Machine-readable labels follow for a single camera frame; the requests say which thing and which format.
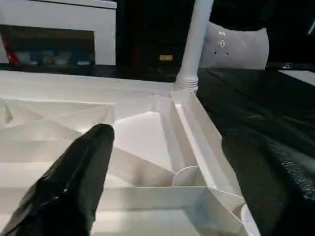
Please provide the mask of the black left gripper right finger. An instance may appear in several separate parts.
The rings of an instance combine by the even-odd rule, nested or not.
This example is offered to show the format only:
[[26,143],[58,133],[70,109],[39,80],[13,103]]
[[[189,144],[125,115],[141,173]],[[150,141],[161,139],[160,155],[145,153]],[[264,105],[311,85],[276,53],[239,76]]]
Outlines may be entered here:
[[315,161],[257,133],[226,132],[221,141],[262,236],[315,234]]

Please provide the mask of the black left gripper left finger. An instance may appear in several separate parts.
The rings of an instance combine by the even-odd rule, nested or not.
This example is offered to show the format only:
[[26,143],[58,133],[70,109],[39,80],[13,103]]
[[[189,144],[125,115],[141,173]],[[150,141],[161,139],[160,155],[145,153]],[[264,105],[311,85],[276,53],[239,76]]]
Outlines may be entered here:
[[75,139],[28,189],[2,236],[89,236],[104,189],[114,128],[97,124]]

